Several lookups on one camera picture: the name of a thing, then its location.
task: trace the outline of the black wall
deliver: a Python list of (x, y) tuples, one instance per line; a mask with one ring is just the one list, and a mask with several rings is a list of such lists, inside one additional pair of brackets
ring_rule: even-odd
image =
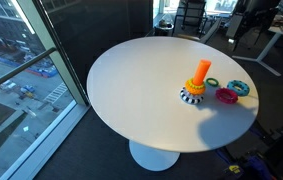
[(152, 4), (152, 0), (83, 0), (49, 13), (83, 88), (89, 69), (103, 52), (150, 31)]

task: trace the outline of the gray carpet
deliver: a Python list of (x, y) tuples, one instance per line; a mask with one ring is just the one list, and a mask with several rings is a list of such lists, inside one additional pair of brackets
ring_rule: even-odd
[[(228, 50), (225, 31), (220, 29), (208, 45), (229, 56), (235, 54), (256, 57), (272, 35), (268, 32), (263, 34), (251, 49), (248, 49), (250, 46), (247, 44), (251, 37), (242, 38), (237, 50), (231, 52)], [(283, 37), (276, 45), (264, 61), (279, 71), (282, 74), (280, 77), (274, 76), (257, 63), (236, 60), (249, 73), (257, 87), (260, 98), (257, 121), (266, 131), (283, 126)], [(259, 145), (260, 141), (247, 132), (227, 147), (236, 157)], [(145, 170), (133, 160), (128, 140), (105, 125), (91, 109), (35, 179), (213, 180), (221, 177), (226, 167), (227, 164), (214, 151), (207, 151), (182, 153), (175, 165), (162, 172)], [(278, 171), (283, 174), (283, 165), (278, 166)]]

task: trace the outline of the white round table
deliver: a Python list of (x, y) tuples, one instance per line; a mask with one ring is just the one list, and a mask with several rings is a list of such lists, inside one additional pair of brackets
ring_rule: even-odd
[[(221, 87), (241, 80), (249, 95), (225, 104), (215, 97), (217, 88), (207, 85), (203, 102), (183, 102), (180, 90), (200, 59), (212, 62), (206, 78)], [(231, 143), (250, 128), (259, 109), (256, 87), (239, 64), (209, 46), (173, 37), (134, 39), (109, 49), (90, 69), (87, 91), (100, 118), (130, 140), (133, 158), (152, 171), (171, 167), (180, 152)]]

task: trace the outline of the orange stacking ring toy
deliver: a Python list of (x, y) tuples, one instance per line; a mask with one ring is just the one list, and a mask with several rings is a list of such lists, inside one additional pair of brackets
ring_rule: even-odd
[(191, 78), (185, 83), (185, 89), (193, 95), (199, 95), (205, 92), (205, 85), (203, 83), (200, 86), (195, 86), (194, 84), (192, 84), (192, 78)]

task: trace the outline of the stacking toy base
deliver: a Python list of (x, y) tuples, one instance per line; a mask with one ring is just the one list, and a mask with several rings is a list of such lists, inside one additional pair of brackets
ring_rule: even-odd
[(180, 91), (180, 98), (187, 104), (198, 104), (203, 101), (203, 94), (193, 95), (189, 93), (185, 87)]

